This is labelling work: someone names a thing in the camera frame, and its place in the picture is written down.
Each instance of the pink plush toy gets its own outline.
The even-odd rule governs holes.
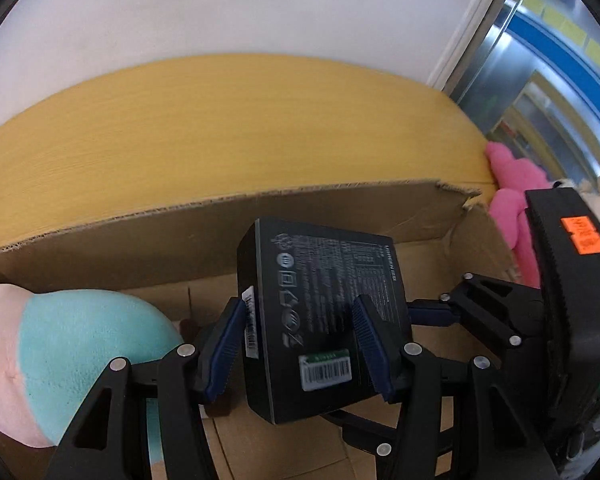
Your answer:
[[[540,287],[540,272],[526,220],[525,191],[551,189],[546,174],[528,158],[516,159],[510,149],[499,142],[489,142],[484,150],[500,189],[489,213],[513,251],[525,285]]]

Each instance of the cardboard box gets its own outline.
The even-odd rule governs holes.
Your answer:
[[[383,182],[283,190],[183,204],[53,232],[0,248],[0,281],[33,292],[68,288],[122,290],[153,303],[170,319],[213,321],[237,293],[236,247],[253,221],[276,216],[391,236],[408,300],[436,298],[471,271],[505,280],[517,272],[512,255],[476,195],[433,181]],[[192,309],[189,309],[189,297]],[[485,353],[459,326],[414,327],[435,354],[469,360]],[[230,416],[205,421],[221,480],[374,479],[374,459],[344,445],[340,430],[314,417],[273,426],[247,406],[241,359],[230,386]],[[395,424],[399,406],[378,396],[349,408]],[[443,426],[452,424],[445,402]],[[17,467],[28,460],[5,453]],[[448,456],[440,467],[448,466]],[[154,478],[164,472],[155,468]]]

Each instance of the wood grain surface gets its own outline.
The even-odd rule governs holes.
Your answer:
[[[170,59],[55,94],[0,127],[0,246],[159,206],[320,184],[493,177],[444,94],[270,55]]]

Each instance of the green label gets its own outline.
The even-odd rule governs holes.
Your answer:
[[[323,354],[311,354],[306,356],[305,363],[323,363],[325,361],[333,361],[341,357],[349,357],[349,350],[334,350],[333,352],[325,352]]]

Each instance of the white wall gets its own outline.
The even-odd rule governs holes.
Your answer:
[[[221,52],[352,62],[442,88],[491,0],[20,0],[0,27],[0,124],[61,89]]]

